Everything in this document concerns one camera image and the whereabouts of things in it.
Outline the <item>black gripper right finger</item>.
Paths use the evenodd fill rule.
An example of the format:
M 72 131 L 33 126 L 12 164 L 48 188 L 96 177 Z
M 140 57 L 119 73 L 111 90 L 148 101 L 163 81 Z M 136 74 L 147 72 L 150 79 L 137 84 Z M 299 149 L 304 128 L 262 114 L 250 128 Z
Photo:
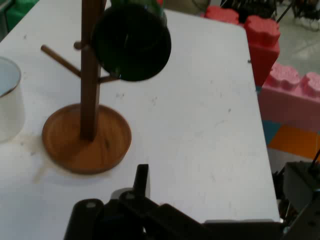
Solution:
M 320 181 L 309 162 L 288 162 L 284 168 L 283 193 L 298 215 L 283 235 L 284 240 L 320 238 Z

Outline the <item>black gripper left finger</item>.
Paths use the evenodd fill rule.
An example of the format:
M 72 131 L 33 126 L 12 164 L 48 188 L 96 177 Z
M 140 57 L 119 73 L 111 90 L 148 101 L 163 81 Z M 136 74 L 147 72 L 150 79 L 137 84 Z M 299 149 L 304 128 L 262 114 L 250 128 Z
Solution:
M 169 204 L 147 197 L 148 164 L 137 166 L 133 186 L 103 203 L 77 202 L 64 235 L 66 240 L 204 240 L 204 226 Z

